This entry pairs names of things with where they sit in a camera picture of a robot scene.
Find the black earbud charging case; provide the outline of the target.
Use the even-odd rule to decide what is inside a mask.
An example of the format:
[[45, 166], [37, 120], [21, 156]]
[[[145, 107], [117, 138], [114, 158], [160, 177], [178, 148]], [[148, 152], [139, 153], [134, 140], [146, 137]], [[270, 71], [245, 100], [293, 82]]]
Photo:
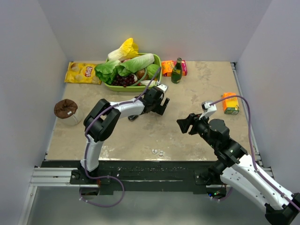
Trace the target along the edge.
[[129, 121], [134, 121], [134, 120], [136, 120], [138, 117], [139, 117], [139, 115], [131, 115], [131, 116], [128, 116], [128, 120], [129, 120]]

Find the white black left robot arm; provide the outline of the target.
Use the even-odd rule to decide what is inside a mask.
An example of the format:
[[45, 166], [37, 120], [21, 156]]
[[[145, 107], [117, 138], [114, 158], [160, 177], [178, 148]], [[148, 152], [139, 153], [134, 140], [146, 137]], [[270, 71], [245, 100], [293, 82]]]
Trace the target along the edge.
[[99, 155], [102, 145], [108, 139], [119, 119], [154, 112], [163, 115], [169, 103], [169, 98], [162, 102], [168, 86], [160, 84], [128, 101], [109, 102], [101, 99], [84, 120], [85, 137], [87, 139], [84, 158], [81, 166], [81, 179], [92, 184], [97, 179], [95, 169], [99, 166]]

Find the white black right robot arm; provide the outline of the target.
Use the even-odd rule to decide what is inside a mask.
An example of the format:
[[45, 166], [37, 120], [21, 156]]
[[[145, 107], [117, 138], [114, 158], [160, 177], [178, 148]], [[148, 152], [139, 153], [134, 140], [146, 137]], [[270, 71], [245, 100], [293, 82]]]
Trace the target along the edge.
[[260, 207], [272, 225], [289, 225], [296, 218], [300, 212], [300, 194], [292, 193], [270, 177], [230, 137], [230, 129], [223, 120], [192, 113], [177, 123], [182, 133], [198, 134], [217, 156], [217, 161], [199, 175], [207, 185], [222, 182], [236, 189]]

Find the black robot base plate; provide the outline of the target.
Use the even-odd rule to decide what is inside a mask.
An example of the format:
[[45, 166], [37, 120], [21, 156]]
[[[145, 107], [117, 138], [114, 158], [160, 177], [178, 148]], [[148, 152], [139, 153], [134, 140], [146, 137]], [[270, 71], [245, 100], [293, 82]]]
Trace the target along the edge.
[[114, 191], [191, 192], [208, 194], [220, 199], [228, 185], [219, 180], [207, 182], [201, 175], [212, 161], [100, 161], [92, 172], [85, 173], [82, 166], [72, 170], [70, 183], [88, 187], [101, 195]]

